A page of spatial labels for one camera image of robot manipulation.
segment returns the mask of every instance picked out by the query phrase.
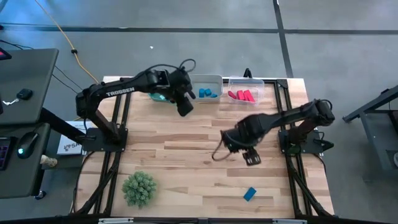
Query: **wooden table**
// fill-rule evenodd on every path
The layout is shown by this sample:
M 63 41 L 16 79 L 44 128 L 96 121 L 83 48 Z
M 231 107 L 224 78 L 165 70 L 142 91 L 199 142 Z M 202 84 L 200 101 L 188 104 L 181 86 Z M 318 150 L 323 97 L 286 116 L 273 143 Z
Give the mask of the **wooden table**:
M 119 77 L 104 77 L 105 82 Z M 303 79 L 288 79 L 292 106 L 308 102 Z M 115 98 L 101 102 L 99 110 L 110 120 Z M 277 112 L 274 88 L 266 86 L 258 107 L 231 105 L 224 92 L 220 103 L 194 103 L 186 117 L 170 103 L 152 101 L 145 93 L 133 93 L 127 119 L 129 138 L 122 154 L 114 193 L 113 217 L 218 217 L 293 218 L 292 199 L 284 156 L 279 151 L 278 128 L 270 131 L 257 146 L 262 163 L 247 167 L 241 154 L 215 162 L 211 153 L 220 141 L 220 130 L 233 127 L 253 113 Z M 123 107 L 120 109 L 119 122 Z M 228 153 L 222 147 L 217 156 Z M 104 153 L 88 159 L 78 185 L 80 208 L 98 185 Z M 322 163 L 303 154 L 307 184 L 324 208 L 333 213 Z M 148 207 L 128 207 L 121 191 L 124 180 L 137 170 L 154 177 L 158 190 Z M 249 187 L 254 198 L 243 199 Z M 303 212 L 301 190 L 297 186 Z M 103 207 L 108 197 L 104 191 Z

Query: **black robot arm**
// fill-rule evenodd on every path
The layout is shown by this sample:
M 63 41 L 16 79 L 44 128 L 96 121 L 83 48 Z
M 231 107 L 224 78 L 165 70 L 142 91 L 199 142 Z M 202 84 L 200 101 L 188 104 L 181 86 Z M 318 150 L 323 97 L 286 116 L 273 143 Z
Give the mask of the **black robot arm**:
M 76 112 L 83 119 L 91 120 L 104 133 L 108 140 L 118 142 L 120 135 L 115 123 L 109 122 L 98 111 L 100 102 L 109 97 L 134 91 L 160 93 L 176 103 L 177 111 L 185 116 L 193 109 L 188 93 L 193 99 L 192 84 L 184 67 L 169 73 L 167 70 L 145 70 L 133 78 L 120 78 L 118 81 L 94 84 L 76 96 Z
M 252 114 L 239 121 L 235 128 L 221 131 L 221 140 L 231 153 L 246 151 L 243 157 L 246 164 L 261 162 L 254 146 L 272 129 L 285 124 L 301 121 L 298 127 L 289 130 L 289 141 L 298 144 L 317 126 L 329 126 L 335 117 L 328 100 L 313 100 L 298 108 L 276 114 Z

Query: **plastic container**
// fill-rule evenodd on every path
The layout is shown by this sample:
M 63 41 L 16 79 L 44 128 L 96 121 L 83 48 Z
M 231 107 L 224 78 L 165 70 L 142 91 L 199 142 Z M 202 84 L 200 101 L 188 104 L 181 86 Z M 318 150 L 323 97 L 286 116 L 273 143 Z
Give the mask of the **plastic container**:
M 221 75 L 189 75 L 192 84 L 192 92 L 197 97 L 196 102 L 218 102 L 223 94 L 223 77 Z M 211 98 L 205 96 L 199 98 L 200 89 L 210 89 L 211 94 L 217 94 L 217 97 Z
M 228 91 L 232 91 L 233 94 L 236 95 L 239 90 L 249 90 L 254 98 L 254 102 L 235 100 L 228 96 L 230 103 L 258 106 L 264 97 L 264 81 L 255 78 L 230 77 Z

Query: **gray floor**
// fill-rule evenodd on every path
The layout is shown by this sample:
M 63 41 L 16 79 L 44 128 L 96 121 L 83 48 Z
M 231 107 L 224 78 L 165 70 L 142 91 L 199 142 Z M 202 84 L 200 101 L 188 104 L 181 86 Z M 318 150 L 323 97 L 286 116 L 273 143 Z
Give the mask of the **gray floor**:
M 276 29 L 272 0 L 40 1 L 65 26 Z M 398 29 L 398 2 L 388 0 L 280 0 L 286 29 Z M 52 22 L 28 0 L 10 0 L 0 22 Z M 98 79 L 133 75 L 156 63 L 197 60 L 197 73 L 286 77 L 278 34 L 69 32 L 81 62 Z M 4 31 L 0 39 L 34 48 L 56 47 L 57 65 L 81 86 L 92 83 L 77 66 L 59 32 Z M 321 128 L 335 148 L 325 153 L 335 213 L 344 218 L 398 223 L 398 181 L 365 183 L 374 158 L 359 120 L 340 118 L 398 84 L 398 35 L 286 35 L 295 78 L 304 78 L 309 98 L 333 102 L 338 118 Z M 1 44 L 11 50 L 12 47 Z M 52 80 L 45 101 L 63 119 L 75 118 L 74 93 Z M 393 102 L 392 108 L 398 108 Z M 56 147 L 54 134 L 50 145 Z M 65 215 L 77 170 L 46 173 L 45 200 L 0 200 L 0 220 Z

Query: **green artificial plant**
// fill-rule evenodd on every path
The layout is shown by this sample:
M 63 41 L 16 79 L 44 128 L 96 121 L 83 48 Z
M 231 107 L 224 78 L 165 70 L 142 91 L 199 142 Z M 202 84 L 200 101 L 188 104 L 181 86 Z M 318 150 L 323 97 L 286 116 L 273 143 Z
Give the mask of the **green artificial plant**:
M 137 171 L 124 181 L 122 191 L 128 206 L 142 208 L 154 196 L 156 183 L 150 175 Z

